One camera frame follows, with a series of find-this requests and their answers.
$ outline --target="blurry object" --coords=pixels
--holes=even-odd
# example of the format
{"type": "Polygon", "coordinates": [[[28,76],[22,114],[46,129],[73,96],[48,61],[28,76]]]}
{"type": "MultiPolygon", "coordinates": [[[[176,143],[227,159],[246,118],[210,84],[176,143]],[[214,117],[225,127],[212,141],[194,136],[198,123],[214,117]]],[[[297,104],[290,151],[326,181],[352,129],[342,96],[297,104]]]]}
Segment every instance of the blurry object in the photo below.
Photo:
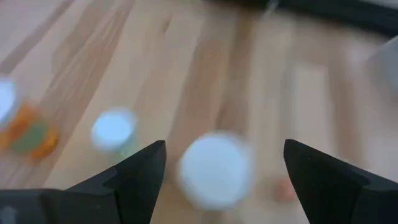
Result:
{"type": "Polygon", "coordinates": [[[373,78],[392,95],[398,95],[398,37],[384,44],[369,60],[367,68],[373,78]]]}
{"type": "Polygon", "coordinates": [[[380,4],[386,7],[391,7],[398,9],[398,1],[397,0],[363,0],[367,2],[373,2],[374,4],[380,4]]]}
{"type": "Polygon", "coordinates": [[[12,80],[0,77],[0,147],[37,162],[57,142],[58,132],[21,97],[12,80]]]}
{"type": "MultiPolygon", "coordinates": [[[[214,0],[265,9],[270,0],[214,0]]],[[[279,7],[331,21],[374,30],[394,37],[398,35],[398,9],[361,0],[279,0],[279,7]]]]}
{"type": "Polygon", "coordinates": [[[208,133],[192,143],[179,164],[177,178],[188,199],[204,210],[231,208],[251,186],[249,147],[238,136],[208,133]]]}
{"type": "Polygon", "coordinates": [[[288,177],[282,178],[277,183],[277,200],[280,202],[289,202],[297,199],[292,182],[288,177]]]}
{"type": "Polygon", "coordinates": [[[398,184],[288,139],[284,159],[310,224],[398,223],[398,184]]]}
{"type": "Polygon", "coordinates": [[[120,162],[138,149],[135,128],[137,118],[127,108],[113,108],[100,114],[91,129],[91,141],[96,150],[113,156],[112,162],[120,162]]]}
{"type": "Polygon", "coordinates": [[[65,191],[0,190],[1,223],[148,224],[165,163],[165,141],[156,141],[65,191]]]}

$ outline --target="orange bottle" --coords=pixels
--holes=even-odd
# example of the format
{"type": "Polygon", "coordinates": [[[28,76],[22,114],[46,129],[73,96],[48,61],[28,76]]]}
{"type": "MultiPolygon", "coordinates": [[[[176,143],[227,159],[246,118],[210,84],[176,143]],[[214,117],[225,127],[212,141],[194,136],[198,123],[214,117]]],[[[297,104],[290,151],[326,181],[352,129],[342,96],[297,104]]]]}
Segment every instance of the orange bottle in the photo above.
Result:
{"type": "Polygon", "coordinates": [[[0,77],[0,148],[37,162],[57,145],[58,132],[17,92],[15,84],[0,77]]]}

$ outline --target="bottle cap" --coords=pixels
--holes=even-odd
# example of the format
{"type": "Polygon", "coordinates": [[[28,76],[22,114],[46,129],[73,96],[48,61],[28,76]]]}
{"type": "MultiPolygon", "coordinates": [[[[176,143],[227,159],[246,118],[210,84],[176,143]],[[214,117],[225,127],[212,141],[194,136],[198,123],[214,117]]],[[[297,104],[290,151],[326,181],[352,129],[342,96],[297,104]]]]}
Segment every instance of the bottle cap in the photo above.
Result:
{"type": "Polygon", "coordinates": [[[127,108],[115,108],[101,113],[91,129],[91,140],[100,151],[117,151],[134,133],[136,117],[127,108]]]}
{"type": "Polygon", "coordinates": [[[197,207],[222,210],[241,200],[251,180],[249,148],[231,133],[209,133],[192,143],[180,161],[178,181],[197,207]]]}
{"type": "Polygon", "coordinates": [[[7,127],[18,107],[17,88],[11,79],[0,77],[0,131],[7,127]]]}

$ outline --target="small orange object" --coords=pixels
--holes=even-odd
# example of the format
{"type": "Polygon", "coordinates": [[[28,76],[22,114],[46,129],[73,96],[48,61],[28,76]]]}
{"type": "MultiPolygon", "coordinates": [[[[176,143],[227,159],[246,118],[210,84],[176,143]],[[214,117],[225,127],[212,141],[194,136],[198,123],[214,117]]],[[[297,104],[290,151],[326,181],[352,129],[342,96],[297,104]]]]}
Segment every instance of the small orange object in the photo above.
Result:
{"type": "Polygon", "coordinates": [[[278,180],[277,184],[277,200],[278,201],[293,201],[297,199],[296,192],[292,182],[288,177],[278,180]]]}
{"type": "Polygon", "coordinates": [[[57,142],[58,132],[19,98],[10,79],[0,77],[0,148],[37,162],[50,154],[57,142]]]}

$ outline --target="plastic container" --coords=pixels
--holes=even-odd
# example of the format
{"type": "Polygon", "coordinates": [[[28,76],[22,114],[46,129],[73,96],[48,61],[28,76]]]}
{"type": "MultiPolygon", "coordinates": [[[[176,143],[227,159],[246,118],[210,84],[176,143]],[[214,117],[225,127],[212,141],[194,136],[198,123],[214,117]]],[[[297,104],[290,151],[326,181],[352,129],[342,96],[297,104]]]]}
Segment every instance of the plastic container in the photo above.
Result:
{"type": "Polygon", "coordinates": [[[100,114],[91,129],[94,148],[109,154],[113,163],[137,151],[135,128],[137,119],[127,108],[115,108],[100,114]]]}
{"type": "Polygon", "coordinates": [[[232,208],[252,181],[249,146],[237,135],[208,133],[187,149],[177,171],[182,192],[203,210],[232,208]]]}
{"type": "Polygon", "coordinates": [[[58,143],[58,132],[22,99],[15,84],[0,77],[0,148],[37,162],[58,143]]]}
{"type": "Polygon", "coordinates": [[[398,37],[384,44],[368,60],[366,71],[381,84],[379,89],[387,89],[391,94],[398,96],[398,37]]]}

